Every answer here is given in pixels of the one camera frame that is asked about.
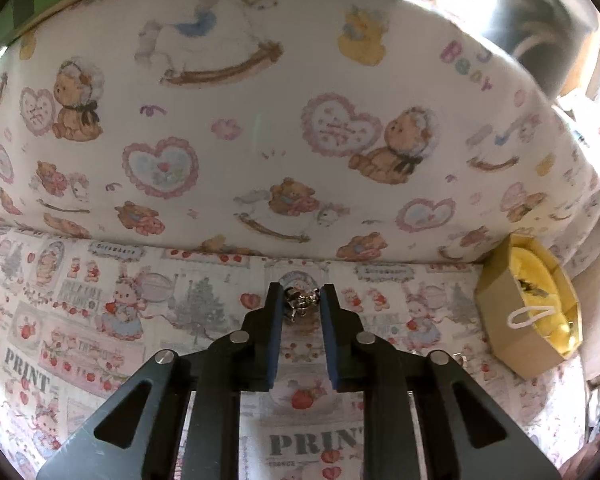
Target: cardboard box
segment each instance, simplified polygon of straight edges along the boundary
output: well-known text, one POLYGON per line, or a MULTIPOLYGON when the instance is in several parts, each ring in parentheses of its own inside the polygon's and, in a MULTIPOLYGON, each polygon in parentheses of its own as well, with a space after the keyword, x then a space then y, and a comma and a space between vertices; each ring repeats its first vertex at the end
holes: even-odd
POLYGON ((580 305, 571 281, 558 260, 534 238, 509 235, 493 250, 484 262, 475 289, 475 300, 493 354, 525 380, 556 367, 568 359, 582 342, 580 305), (562 302, 562 312, 569 322, 573 322, 571 330, 576 345, 569 354, 561 355, 533 325, 518 329, 507 325, 509 314, 525 307, 520 284, 509 269, 513 247, 532 251, 551 272, 562 302))

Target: heart print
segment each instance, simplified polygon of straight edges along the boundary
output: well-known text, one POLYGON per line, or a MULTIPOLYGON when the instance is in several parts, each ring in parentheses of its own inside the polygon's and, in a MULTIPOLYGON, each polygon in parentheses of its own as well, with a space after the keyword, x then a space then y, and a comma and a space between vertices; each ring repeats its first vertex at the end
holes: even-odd
POLYGON ((56 117, 56 104, 51 92, 46 89, 24 88, 20 94, 20 115, 27 129, 35 136, 47 133, 56 117))
POLYGON ((4 146, 0 144, 0 178, 7 184, 13 184, 13 166, 4 146))
POLYGON ((322 94, 302 110, 302 137, 324 156, 351 156, 374 145, 382 133, 377 117, 355 113, 341 95, 322 94))
POLYGON ((149 196, 173 198, 198 179, 196 152, 184 139, 169 137, 155 148, 133 143, 122 153, 122 167, 135 186, 149 196))
POLYGON ((443 226, 455 212, 456 202, 452 198, 445 198, 438 203, 426 198, 415 198, 400 209, 395 223, 403 231, 417 233, 443 226))

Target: christmas tree print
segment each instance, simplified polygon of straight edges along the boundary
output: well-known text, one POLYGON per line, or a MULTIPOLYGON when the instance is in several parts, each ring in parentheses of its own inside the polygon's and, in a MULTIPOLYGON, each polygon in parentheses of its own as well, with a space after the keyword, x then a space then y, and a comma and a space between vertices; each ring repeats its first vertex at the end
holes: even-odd
POLYGON ((447 316, 454 323, 466 325, 478 324, 478 309, 475 303, 468 298, 460 285, 456 283, 451 293, 451 301, 448 304, 449 315, 447 316))
POLYGON ((18 245, 10 256, 4 259, 2 272, 7 280, 13 280, 20 274, 20 264, 22 262, 22 244, 18 245))
POLYGON ((189 281, 189 288, 181 301, 173 301, 169 305, 168 321, 176 328, 186 330, 195 337, 203 335, 211 339, 207 331, 228 332, 229 327, 224 317, 224 304, 214 296, 209 278, 195 283, 189 281))

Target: bear in bonnet print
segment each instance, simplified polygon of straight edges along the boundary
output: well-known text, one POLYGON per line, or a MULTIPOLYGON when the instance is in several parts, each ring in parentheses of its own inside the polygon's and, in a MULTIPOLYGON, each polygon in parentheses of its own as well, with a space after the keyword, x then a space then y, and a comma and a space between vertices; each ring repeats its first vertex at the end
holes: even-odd
POLYGON ((438 145, 434 113, 419 106, 403 111, 384 129, 386 146, 357 153, 349 167, 380 184, 404 184, 438 145))
POLYGON ((62 105, 53 125, 58 139, 85 142, 100 136, 96 108, 103 90, 104 75, 92 62, 72 57, 60 65, 54 85, 54 97, 62 105))

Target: yellow plush toy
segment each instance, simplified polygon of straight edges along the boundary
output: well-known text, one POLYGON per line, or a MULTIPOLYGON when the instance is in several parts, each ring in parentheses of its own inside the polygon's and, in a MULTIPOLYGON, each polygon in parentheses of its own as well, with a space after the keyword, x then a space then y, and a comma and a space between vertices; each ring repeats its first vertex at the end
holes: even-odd
MULTIPOLYGON (((525 283, 523 299, 526 306, 552 306, 554 308, 554 314, 534 322, 538 333, 547 338, 561 354, 570 352, 575 345, 575 338, 571 335, 567 318, 562 313, 558 288, 549 270, 540 258, 528 249, 521 247, 511 249, 509 264, 513 275, 525 283)), ((543 311, 530 310, 529 317, 536 316, 543 311)))

